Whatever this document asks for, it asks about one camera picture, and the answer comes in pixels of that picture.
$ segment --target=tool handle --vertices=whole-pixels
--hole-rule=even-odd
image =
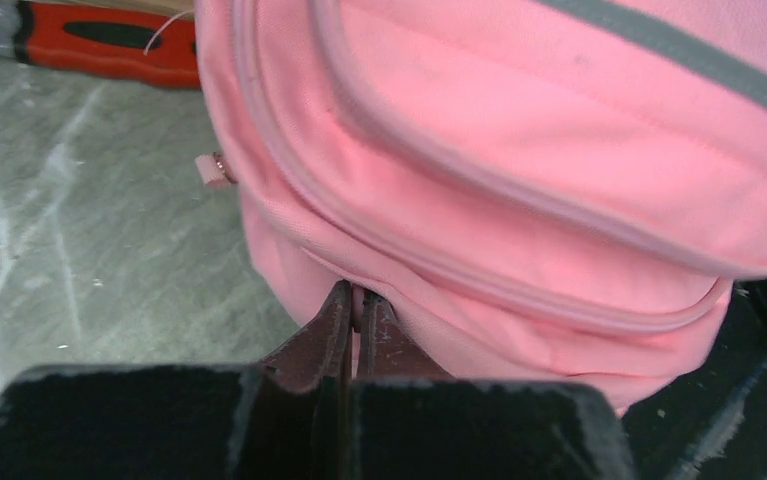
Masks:
[[[199,88],[194,23],[178,20],[144,49],[167,18],[82,5],[17,3],[18,61],[165,88]]]

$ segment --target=wooden board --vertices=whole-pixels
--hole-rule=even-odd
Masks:
[[[94,5],[98,7],[138,10],[168,16],[194,8],[194,0],[48,0],[48,3]]]

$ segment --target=pink fabric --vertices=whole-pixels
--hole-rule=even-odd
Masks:
[[[622,0],[767,73],[767,0]],[[767,276],[767,110],[525,0],[201,0],[253,264],[299,323],[346,278],[462,377],[623,411]]]

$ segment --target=handle grip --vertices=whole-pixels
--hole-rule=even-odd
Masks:
[[[194,23],[149,13],[21,0],[14,38],[18,61],[164,88],[199,88]]]

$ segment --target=gray stripe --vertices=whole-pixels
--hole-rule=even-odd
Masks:
[[[767,110],[767,74],[662,21],[604,0],[535,0],[682,65]]]

